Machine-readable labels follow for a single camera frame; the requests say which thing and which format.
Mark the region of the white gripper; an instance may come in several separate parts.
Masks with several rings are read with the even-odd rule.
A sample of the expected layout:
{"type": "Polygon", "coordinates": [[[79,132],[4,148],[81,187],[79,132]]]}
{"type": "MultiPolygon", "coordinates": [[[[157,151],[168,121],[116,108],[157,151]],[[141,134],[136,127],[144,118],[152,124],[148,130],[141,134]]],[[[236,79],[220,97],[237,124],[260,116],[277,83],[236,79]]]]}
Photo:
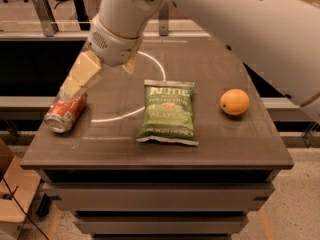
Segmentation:
{"type": "Polygon", "coordinates": [[[113,34],[95,16],[88,35],[90,50],[82,51],[77,57],[60,87],[59,97],[64,102],[71,102],[95,85],[102,77],[102,61],[112,67],[123,64],[122,68],[133,74],[135,56],[142,41],[142,37],[130,39],[113,34]]]}

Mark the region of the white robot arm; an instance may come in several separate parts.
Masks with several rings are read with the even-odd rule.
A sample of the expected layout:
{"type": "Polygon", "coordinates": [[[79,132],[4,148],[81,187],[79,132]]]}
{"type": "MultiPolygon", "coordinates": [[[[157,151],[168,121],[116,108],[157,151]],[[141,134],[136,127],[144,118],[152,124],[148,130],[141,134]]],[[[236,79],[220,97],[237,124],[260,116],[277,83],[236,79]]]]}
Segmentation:
{"type": "Polygon", "coordinates": [[[87,48],[60,88],[69,102],[127,63],[148,20],[165,2],[216,37],[245,64],[320,122],[320,8],[301,0],[102,0],[87,48]]]}

